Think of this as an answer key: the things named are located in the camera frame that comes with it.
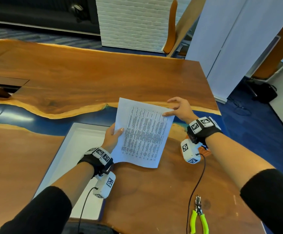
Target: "black bag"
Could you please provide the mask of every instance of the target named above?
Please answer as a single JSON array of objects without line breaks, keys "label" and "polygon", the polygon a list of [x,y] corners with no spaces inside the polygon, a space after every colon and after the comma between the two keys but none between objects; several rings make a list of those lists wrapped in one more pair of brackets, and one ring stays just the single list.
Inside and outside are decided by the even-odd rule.
[{"label": "black bag", "polygon": [[268,83],[263,83],[261,85],[257,85],[255,83],[248,83],[248,85],[256,94],[256,96],[253,97],[253,100],[268,104],[270,101],[277,97],[277,89],[273,85],[270,85]]}]

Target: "hand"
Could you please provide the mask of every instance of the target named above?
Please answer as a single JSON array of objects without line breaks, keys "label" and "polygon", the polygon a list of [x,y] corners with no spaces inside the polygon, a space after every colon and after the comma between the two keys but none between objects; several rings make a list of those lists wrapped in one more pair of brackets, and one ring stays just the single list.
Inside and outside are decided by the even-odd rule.
[{"label": "hand", "polygon": [[112,150],[116,147],[118,143],[118,138],[123,133],[124,128],[119,129],[116,133],[114,133],[115,123],[112,124],[107,130],[105,134],[105,139],[101,147],[107,150],[109,153],[112,153]]},{"label": "hand", "polygon": [[177,102],[178,104],[170,107],[170,109],[174,109],[174,111],[163,113],[162,115],[164,117],[177,116],[179,119],[186,122],[187,124],[198,119],[198,117],[191,110],[190,104],[186,99],[174,97],[170,98],[167,102]]}]

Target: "wooden table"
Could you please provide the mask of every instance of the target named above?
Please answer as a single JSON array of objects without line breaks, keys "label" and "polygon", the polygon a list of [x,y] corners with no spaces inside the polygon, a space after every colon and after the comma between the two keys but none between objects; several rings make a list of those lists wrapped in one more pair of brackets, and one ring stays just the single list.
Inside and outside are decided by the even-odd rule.
[{"label": "wooden table", "polygon": [[[32,199],[71,120],[110,125],[113,109],[105,106],[116,107],[119,97],[168,106],[168,98],[180,96],[193,110],[220,115],[194,61],[0,40],[0,80],[19,81],[14,78],[25,84],[0,98],[0,226]],[[203,163],[183,160],[185,136],[173,124],[158,169],[115,165],[100,223],[122,234],[186,232],[188,200]],[[210,154],[206,162],[197,193],[210,233],[264,233],[219,163]]]}]

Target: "wrist strap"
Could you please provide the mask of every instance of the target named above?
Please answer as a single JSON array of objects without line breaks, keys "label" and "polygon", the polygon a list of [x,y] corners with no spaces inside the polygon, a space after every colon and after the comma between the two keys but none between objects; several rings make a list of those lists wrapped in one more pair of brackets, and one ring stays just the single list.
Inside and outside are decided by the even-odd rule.
[{"label": "wrist strap", "polygon": [[108,151],[101,147],[95,147],[85,152],[84,156],[77,163],[88,162],[94,167],[94,176],[98,174],[108,174],[109,167],[113,164],[113,159]]},{"label": "wrist strap", "polygon": [[187,134],[190,140],[197,144],[201,142],[206,146],[206,137],[216,133],[222,133],[218,124],[211,117],[201,117],[194,120],[187,127]]}]

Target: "black sleeve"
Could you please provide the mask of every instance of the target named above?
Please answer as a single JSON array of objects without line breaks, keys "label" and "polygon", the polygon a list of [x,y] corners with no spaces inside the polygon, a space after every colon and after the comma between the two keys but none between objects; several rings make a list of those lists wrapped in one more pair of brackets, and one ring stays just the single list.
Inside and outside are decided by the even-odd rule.
[{"label": "black sleeve", "polygon": [[259,172],[243,186],[240,196],[274,234],[283,233],[283,173]]},{"label": "black sleeve", "polygon": [[0,228],[0,234],[61,234],[72,211],[66,194],[55,186],[45,188],[15,218]]}]

